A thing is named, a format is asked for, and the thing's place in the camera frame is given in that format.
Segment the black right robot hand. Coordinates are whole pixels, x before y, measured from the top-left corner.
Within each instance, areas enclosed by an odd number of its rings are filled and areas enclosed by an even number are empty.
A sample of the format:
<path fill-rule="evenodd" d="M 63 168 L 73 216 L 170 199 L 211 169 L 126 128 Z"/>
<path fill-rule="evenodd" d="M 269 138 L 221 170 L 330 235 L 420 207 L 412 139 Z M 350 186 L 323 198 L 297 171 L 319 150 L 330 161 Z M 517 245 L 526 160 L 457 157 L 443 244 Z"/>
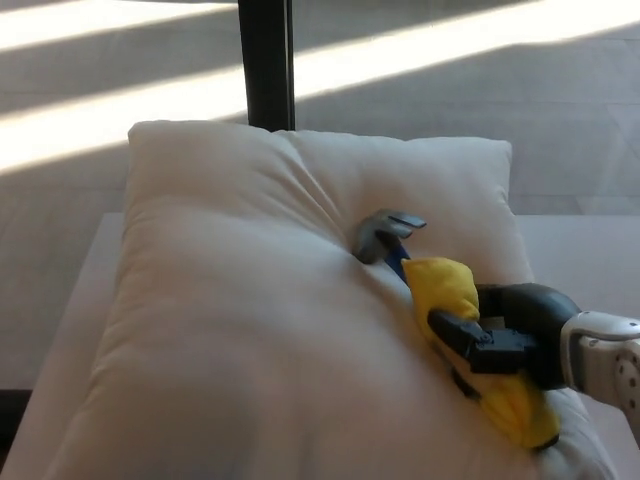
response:
<path fill-rule="evenodd" d="M 526 373 L 542 390 L 568 386 L 561 366 L 564 325 L 581 310 L 568 296 L 536 283 L 479 285 L 482 319 L 500 318 L 502 328 L 485 330 L 459 314 L 441 308 L 427 323 L 449 349 L 464 359 L 472 373 Z"/>

